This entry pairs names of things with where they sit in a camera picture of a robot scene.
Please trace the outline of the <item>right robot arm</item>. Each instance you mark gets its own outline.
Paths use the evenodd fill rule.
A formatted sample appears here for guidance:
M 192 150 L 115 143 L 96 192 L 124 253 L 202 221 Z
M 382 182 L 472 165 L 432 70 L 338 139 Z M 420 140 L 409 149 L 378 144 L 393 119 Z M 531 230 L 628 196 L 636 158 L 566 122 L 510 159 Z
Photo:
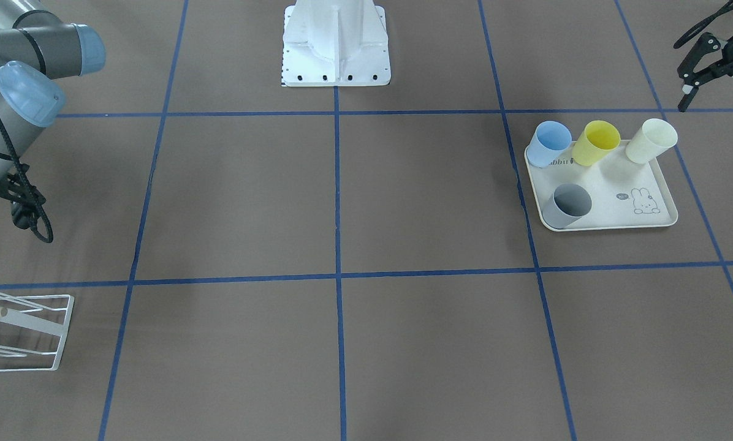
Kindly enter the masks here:
M 0 1 L 0 198 L 29 201 L 8 174 L 61 112 L 56 81 L 100 72 L 106 59 L 94 28 L 64 22 L 39 1 Z

